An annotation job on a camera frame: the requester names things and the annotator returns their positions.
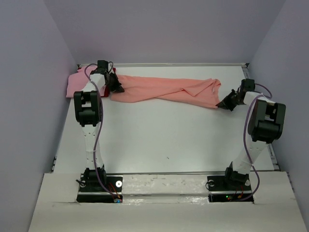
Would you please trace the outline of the salmon orange t-shirt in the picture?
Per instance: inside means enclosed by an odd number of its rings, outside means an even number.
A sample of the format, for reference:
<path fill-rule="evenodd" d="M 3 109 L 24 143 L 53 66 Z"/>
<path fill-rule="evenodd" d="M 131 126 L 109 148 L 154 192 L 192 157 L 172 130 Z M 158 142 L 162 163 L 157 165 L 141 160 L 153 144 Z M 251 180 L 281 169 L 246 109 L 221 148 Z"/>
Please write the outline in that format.
<path fill-rule="evenodd" d="M 218 93 L 221 82 L 218 79 L 171 79 L 120 75 L 119 80 L 125 91 L 112 94 L 111 100 L 116 102 L 136 103 L 161 99 L 212 109 L 217 108 L 220 102 Z"/>

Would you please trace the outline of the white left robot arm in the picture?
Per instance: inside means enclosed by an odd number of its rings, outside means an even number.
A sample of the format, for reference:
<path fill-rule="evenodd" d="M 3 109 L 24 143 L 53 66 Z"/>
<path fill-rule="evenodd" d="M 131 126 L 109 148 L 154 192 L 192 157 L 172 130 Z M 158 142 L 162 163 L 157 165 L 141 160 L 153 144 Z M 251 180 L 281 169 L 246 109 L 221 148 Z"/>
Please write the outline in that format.
<path fill-rule="evenodd" d="M 96 68 L 87 73 L 90 66 Z M 111 93 L 123 93 L 125 90 L 115 72 L 111 61 L 99 60 L 84 69 L 88 79 L 85 87 L 74 92 L 73 102 L 76 121 L 80 124 L 85 141 L 86 166 L 83 177 L 78 183 L 81 187 L 93 187 L 97 191 L 108 192 L 104 162 L 99 151 L 99 136 L 103 126 L 103 103 L 100 90 L 106 87 Z"/>

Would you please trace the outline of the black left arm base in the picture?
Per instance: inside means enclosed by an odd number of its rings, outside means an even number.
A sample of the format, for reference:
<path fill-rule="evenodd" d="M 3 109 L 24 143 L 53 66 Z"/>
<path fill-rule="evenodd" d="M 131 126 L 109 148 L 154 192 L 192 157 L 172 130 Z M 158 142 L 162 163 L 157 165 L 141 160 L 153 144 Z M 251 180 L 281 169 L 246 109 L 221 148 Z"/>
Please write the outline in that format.
<path fill-rule="evenodd" d="M 94 181 L 85 180 L 83 175 L 76 182 L 79 184 L 77 202 L 79 203 L 122 203 L 122 175 L 107 175 L 105 190 L 97 178 Z"/>

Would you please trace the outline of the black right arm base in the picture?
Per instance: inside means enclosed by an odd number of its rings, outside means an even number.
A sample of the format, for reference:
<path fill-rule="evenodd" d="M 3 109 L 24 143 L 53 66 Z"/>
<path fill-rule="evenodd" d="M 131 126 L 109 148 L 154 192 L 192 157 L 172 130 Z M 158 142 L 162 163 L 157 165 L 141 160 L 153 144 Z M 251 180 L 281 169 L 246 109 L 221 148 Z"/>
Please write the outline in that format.
<path fill-rule="evenodd" d="M 207 176 L 205 184 L 210 203 L 254 202 L 251 185 L 245 182 L 229 182 L 224 175 Z"/>

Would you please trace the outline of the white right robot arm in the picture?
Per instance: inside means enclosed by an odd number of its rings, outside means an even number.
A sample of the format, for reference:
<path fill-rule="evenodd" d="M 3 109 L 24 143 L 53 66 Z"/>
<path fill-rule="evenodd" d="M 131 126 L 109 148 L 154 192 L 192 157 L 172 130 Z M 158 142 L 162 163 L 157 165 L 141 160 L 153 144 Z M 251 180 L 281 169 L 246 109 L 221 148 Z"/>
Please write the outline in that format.
<path fill-rule="evenodd" d="M 249 107 L 243 129 L 243 149 L 225 170 L 222 184 L 226 189 L 244 186 L 260 153 L 283 132 L 286 105 L 256 92 L 253 79 L 243 79 L 240 87 L 231 92 L 216 106 L 233 111 L 238 105 Z"/>

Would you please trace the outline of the white foam front panel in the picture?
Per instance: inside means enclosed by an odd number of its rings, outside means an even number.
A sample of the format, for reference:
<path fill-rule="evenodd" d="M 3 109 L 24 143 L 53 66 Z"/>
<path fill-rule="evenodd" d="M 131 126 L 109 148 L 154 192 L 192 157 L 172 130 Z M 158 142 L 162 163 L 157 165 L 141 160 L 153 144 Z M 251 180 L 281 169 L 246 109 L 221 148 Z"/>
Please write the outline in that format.
<path fill-rule="evenodd" d="M 32 232 L 304 232 L 287 174 L 261 172 L 252 202 L 211 203 L 201 174 L 123 177 L 122 203 L 79 203 L 79 174 L 45 174 Z"/>

